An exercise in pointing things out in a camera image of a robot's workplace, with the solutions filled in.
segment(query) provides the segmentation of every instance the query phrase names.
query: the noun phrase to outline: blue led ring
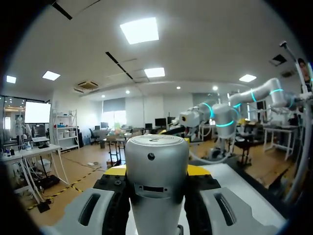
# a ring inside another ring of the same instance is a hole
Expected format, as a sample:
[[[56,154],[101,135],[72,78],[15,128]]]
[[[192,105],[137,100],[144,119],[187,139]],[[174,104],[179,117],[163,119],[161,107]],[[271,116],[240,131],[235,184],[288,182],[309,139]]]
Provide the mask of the blue led ring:
[[[251,89],[251,96],[252,96],[253,101],[256,102],[252,89]]]
[[[274,92],[283,92],[284,90],[283,89],[276,89],[276,90],[274,90],[274,91],[271,91],[269,94],[272,94],[272,93],[274,93]]]
[[[213,113],[213,109],[211,108],[211,106],[208,105],[207,103],[203,103],[203,104],[206,105],[206,106],[209,108],[209,110],[210,110],[210,112],[211,112],[210,118],[213,118],[213,117],[214,117],[214,113]]]
[[[235,109],[237,109],[240,105],[241,105],[241,103],[236,104],[236,105],[234,105],[233,107],[234,107]]]
[[[216,124],[217,127],[226,127],[226,126],[230,126],[231,124],[234,123],[234,120],[232,120],[231,122],[229,123],[226,123],[226,124]]]

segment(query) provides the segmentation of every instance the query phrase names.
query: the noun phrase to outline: yellow panel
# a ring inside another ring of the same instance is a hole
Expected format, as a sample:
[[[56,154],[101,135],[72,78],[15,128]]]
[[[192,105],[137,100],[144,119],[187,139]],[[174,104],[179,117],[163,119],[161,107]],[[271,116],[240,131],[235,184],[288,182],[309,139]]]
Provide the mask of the yellow panel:
[[[104,172],[104,175],[126,175],[126,165],[111,167],[106,172]]]
[[[125,175],[126,165],[114,166],[108,169],[105,175]],[[188,165],[188,175],[210,175],[210,171],[196,165]]]
[[[210,175],[210,171],[196,165],[188,165],[188,175]]]

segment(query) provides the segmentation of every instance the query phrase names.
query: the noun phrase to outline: ceiling vent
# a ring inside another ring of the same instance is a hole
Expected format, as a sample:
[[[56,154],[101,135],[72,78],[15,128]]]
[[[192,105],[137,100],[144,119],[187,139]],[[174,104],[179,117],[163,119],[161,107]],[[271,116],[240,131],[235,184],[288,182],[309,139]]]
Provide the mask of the ceiling vent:
[[[285,59],[284,56],[281,54],[276,55],[273,59],[271,59],[269,62],[274,65],[275,67],[285,63],[287,60]]]
[[[81,82],[77,84],[77,88],[91,91],[91,90],[99,88],[99,85],[92,81],[85,81],[85,82]]]
[[[75,87],[74,87],[74,91],[79,92],[79,93],[82,93],[82,94],[84,93],[82,90],[77,89],[77,88],[75,88]]]
[[[294,70],[286,70],[286,71],[283,71],[283,72],[280,73],[280,75],[283,78],[292,77],[292,76],[294,76],[294,74],[295,74]]]

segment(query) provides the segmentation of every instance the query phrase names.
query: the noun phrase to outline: office chair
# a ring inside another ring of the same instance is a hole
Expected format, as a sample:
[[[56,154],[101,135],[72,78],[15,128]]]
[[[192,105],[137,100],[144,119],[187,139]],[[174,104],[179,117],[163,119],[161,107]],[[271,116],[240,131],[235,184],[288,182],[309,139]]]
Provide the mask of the office chair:
[[[89,130],[90,130],[90,133],[91,133],[90,138],[91,138],[91,139],[94,139],[94,142],[98,143],[98,142],[97,142],[97,138],[99,138],[100,136],[95,135],[94,132],[93,132],[90,128],[89,128]]]

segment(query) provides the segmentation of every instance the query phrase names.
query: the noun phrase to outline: window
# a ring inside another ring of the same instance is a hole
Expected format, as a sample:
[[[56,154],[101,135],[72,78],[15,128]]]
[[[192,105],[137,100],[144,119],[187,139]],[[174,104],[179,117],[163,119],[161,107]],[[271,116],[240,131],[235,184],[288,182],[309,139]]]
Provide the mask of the window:
[[[101,121],[107,122],[110,128],[115,127],[116,123],[118,123],[119,126],[126,125],[126,111],[103,112]]]
[[[6,130],[10,130],[11,129],[11,118],[10,117],[4,118],[4,128]]]

